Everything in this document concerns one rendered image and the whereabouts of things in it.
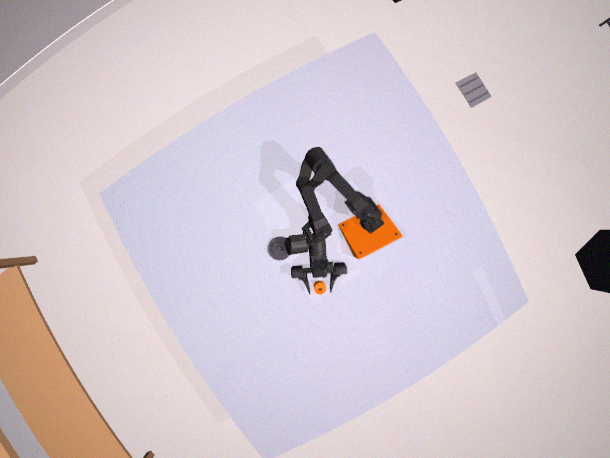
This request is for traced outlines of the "orange knob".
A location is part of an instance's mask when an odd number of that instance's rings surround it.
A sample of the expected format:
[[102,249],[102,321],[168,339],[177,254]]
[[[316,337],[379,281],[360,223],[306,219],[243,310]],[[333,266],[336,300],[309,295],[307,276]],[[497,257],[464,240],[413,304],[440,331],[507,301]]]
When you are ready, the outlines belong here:
[[[320,287],[320,288],[318,288]],[[326,292],[326,285],[322,280],[314,283],[314,290],[317,294],[324,294]]]

